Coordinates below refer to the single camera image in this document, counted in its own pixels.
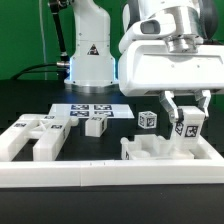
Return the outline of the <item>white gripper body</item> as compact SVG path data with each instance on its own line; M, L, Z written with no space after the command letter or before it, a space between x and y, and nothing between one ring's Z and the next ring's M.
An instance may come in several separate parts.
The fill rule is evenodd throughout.
M175 25L150 19L134 23L119 43L119 88L126 96L224 89L224 45L170 52L165 38Z

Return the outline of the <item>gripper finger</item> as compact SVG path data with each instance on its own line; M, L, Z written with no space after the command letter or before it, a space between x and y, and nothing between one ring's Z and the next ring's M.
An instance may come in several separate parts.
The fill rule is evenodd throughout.
M162 91L159 94L159 101L168 113L170 122L177 123L183 120L183 111L177 107L173 98L173 91Z
M198 109L204 113L206 118L208 118L208 107L211 100L211 92L209 90L197 90L195 92L195 100L198 102Z

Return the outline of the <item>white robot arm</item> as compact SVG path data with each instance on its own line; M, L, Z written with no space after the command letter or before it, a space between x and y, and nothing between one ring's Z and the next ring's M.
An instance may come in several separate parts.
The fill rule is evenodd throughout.
M93 0L72 0L76 51L66 82L84 91L115 83L126 96L159 95L171 120L180 118L174 93L194 94L207 109L208 94L224 89L224 46L205 42L215 32L212 0L127 0L121 57L110 54L110 17Z

